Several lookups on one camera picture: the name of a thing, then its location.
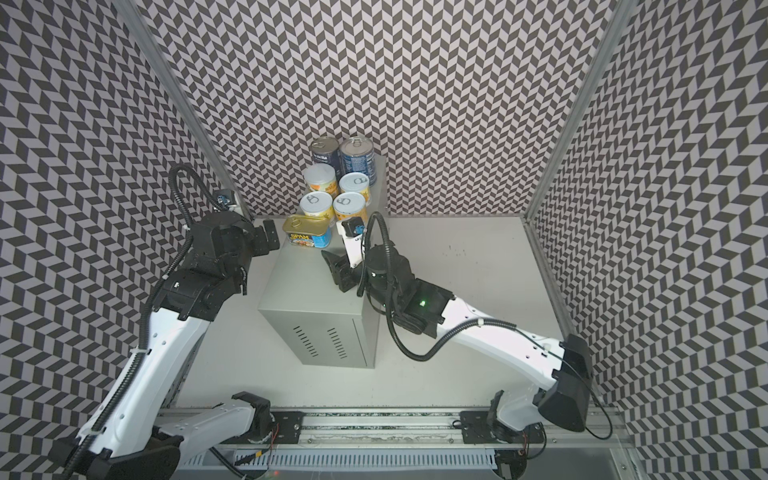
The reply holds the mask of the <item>gold rectangular sardine tin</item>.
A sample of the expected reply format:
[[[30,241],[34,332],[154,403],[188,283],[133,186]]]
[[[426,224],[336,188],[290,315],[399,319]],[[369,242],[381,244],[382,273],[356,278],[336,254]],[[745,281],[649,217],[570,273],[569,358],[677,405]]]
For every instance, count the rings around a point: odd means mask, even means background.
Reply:
[[[294,246],[323,249],[331,243],[330,220],[323,217],[294,214],[284,220],[282,230]]]

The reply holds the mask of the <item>white lid can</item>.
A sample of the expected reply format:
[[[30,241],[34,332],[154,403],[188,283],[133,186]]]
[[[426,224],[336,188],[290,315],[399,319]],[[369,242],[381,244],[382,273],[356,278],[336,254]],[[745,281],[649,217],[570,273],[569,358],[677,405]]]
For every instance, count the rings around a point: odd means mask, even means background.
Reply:
[[[299,208],[306,216],[335,220],[333,197],[327,192],[312,191],[305,194],[299,202]]]
[[[367,204],[370,203],[370,179],[361,172],[350,172],[345,174],[338,182],[339,188],[342,193],[359,193],[365,199]]]
[[[338,222],[353,217],[359,217],[364,223],[368,221],[366,198],[358,192],[339,194],[333,200],[333,210]]]
[[[302,174],[310,191],[325,192],[332,198],[340,193],[336,171],[331,165],[316,163],[305,168]]]

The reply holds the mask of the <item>tomato can dark label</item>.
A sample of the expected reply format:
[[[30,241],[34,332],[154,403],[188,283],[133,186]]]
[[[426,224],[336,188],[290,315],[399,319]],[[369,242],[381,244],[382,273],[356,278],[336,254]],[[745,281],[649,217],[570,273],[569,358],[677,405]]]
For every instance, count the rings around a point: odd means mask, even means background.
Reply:
[[[309,152],[312,162],[331,166],[336,178],[343,176],[344,170],[340,155],[340,143],[333,136],[321,136],[309,143]]]

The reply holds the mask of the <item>white lid can front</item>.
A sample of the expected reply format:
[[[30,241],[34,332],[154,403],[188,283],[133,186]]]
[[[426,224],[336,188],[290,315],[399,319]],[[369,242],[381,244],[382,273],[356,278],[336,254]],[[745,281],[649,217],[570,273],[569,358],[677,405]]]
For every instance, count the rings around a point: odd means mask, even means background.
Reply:
[[[353,217],[359,217],[364,223],[368,221],[366,198],[358,192],[339,194],[333,200],[333,210],[338,222]]]

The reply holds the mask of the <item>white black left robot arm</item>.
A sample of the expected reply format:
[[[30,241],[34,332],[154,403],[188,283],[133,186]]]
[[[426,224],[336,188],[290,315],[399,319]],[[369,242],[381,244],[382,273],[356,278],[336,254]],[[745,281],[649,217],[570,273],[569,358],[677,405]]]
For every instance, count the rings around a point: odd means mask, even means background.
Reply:
[[[252,258],[278,247],[271,220],[255,226],[222,211],[191,225],[180,264],[161,277],[142,310],[127,366],[86,424],[53,442],[48,458],[64,477],[169,479],[180,464],[225,440],[271,440],[270,403],[248,392],[177,423],[156,419],[224,302],[247,292]]]

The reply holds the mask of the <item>blue label tin can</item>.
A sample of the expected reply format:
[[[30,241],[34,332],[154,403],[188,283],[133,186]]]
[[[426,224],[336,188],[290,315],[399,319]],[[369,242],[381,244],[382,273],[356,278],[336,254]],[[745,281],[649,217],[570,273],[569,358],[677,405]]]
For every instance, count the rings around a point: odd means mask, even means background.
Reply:
[[[340,145],[341,161],[345,173],[365,174],[371,185],[377,181],[373,142],[365,136],[352,136]]]

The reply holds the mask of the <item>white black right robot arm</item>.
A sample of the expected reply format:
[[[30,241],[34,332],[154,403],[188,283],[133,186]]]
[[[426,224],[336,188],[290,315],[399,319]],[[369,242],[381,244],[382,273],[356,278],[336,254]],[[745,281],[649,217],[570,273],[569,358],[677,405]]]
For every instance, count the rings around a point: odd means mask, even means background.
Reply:
[[[488,414],[494,432],[521,434],[547,421],[584,432],[593,398],[588,343],[569,334],[558,340],[493,318],[452,291],[417,278],[394,245],[377,245],[357,264],[345,255],[322,254],[341,291],[357,288],[385,318],[395,346],[409,359],[428,362],[456,341],[520,373],[524,388],[500,390]]]

